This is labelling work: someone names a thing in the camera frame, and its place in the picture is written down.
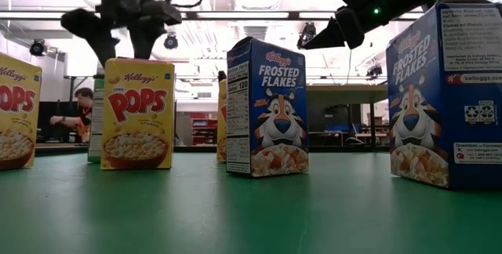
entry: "cereal bowl image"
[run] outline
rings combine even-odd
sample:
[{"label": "cereal bowl image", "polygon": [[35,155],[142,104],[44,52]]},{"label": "cereal bowl image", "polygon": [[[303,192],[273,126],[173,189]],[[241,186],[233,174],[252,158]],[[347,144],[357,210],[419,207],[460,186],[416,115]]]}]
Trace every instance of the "cereal bowl image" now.
[{"label": "cereal bowl image", "polygon": [[413,144],[392,152],[391,172],[440,187],[449,186],[448,162],[434,151]]},{"label": "cereal bowl image", "polygon": [[279,144],[252,156],[253,176],[274,176],[308,171],[308,154],[299,147]]},{"label": "cereal bowl image", "polygon": [[0,132],[0,170],[23,168],[35,150],[35,143],[20,132]]},{"label": "cereal bowl image", "polygon": [[123,133],[104,144],[104,153],[116,169],[155,169],[166,158],[169,145],[148,132]]}]

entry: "man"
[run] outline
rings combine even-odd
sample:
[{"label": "man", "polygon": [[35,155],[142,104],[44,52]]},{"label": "man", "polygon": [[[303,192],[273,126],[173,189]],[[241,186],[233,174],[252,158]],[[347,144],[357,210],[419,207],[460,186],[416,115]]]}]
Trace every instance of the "man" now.
[{"label": "man", "polygon": [[82,142],[88,142],[90,137],[91,112],[93,110],[93,96],[93,90],[90,88],[77,89],[75,97],[77,98],[79,116],[52,116],[50,118],[51,125],[61,124],[70,129],[76,129],[82,138]]}]

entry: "security camera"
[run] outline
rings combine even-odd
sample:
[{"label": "security camera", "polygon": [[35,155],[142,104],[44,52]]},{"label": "security camera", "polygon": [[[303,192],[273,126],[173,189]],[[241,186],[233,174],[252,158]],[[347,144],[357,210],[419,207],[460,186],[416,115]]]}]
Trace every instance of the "security camera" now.
[{"label": "security camera", "polygon": [[33,44],[30,46],[30,54],[36,57],[44,57],[47,55],[47,46],[45,46],[45,41],[41,38],[35,39]]},{"label": "security camera", "polygon": [[372,81],[374,79],[377,79],[381,74],[383,74],[382,66],[376,64],[374,66],[368,67],[366,77],[369,77],[368,81]]},{"label": "security camera", "polygon": [[164,41],[164,47],[166,49],[178,48],[178,39],[176,38],[176,34],[168,34],[167,35],[167,38]]},{"label": "security camera", "polygon": [[317,31],[315,30],[314,22],[305,23],[300,32],[300,38],[298,38],[298,43],[296,44],[298,49],[302,49],[304,45],[307,44],[310,40],[312,40],[316,34]]}]

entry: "frosted flakes cereal box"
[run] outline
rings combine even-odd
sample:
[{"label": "frosted flakes cereal box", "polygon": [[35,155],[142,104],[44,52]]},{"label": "frosted flakes cereal box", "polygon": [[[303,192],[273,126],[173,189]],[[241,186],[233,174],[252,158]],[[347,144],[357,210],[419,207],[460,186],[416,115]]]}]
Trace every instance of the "frosted flakes cereal box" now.
[{"label": "frosted flakes cereal box", "polygon": [[302,54],[244,38],[227,53],[227,171],[252,177],[308,170]]},{"label": "frosted flakes cereal box", "polygon": [[101,168],[171,168],[174,65],[112,59],[104,70]]},{"label": "frosted flakes cereal box", "polygon": [[35,160],[42,69],[0,53],[0,170]]},{"label": "frosted flakes cereal box", "polygon": [[227,77],[224,72],[219,73],[218,83],[218,129],[216,137],[216,159],[219,163],[227,161]]},{"label": "frosted flakes cereal box", "polygon": [[387,48],[391,172],[502,187],[502,8],[438,4]]}]

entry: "tony the tiger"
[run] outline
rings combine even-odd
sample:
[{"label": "tony the tiger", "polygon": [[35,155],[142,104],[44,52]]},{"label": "tony the tiger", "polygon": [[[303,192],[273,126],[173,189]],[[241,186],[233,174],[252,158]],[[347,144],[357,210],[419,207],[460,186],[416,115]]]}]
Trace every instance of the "tony the tiger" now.
[{"label": "tony the tiger", "polygon": [[284,95],[267,89],[265,93],[270,99],[267,110],[258,117],[254,131],[258,141],[256,151],[280,143],[305,149],[307,129],[293,107],[294,91]]},{"label": "tony the tiger", "polygon": [[[424,76],[419,84],[424,83]],[[398,111],[392,116],[390,137],[394,142],[391,152],[408,143],[426,147],[442,158],[447,159],[445,151],[437,147],[441,136],[441,120],[438,112],[422,96],[415,85],[409,85],[407,91],[399,87],[402,94]]]}]

